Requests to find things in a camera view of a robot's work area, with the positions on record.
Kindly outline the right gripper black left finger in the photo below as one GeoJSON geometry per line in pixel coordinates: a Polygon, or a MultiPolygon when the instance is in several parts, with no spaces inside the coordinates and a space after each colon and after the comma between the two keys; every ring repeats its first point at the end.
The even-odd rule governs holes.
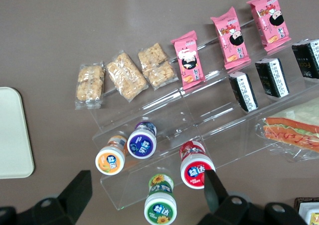
{"type": "Polygon", "coordinates": [[[28,210],[17,213],[15,207],[0,208],[2,225],[74,225],[92,198],[90,170],[80,171],[56,197],[39,201],[28,210]]]}

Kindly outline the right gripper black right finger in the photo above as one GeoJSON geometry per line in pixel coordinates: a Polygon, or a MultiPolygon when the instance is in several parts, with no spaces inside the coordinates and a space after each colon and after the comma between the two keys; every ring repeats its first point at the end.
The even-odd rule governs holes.
{"type": "Polygon", "coordinates": [[[291,206],[267,203],[253,204],[238,195],[229,195],[214,170],[204,172],[204,194],[210,212],[199,225],[305,225],[306,222],[291,206]]]}

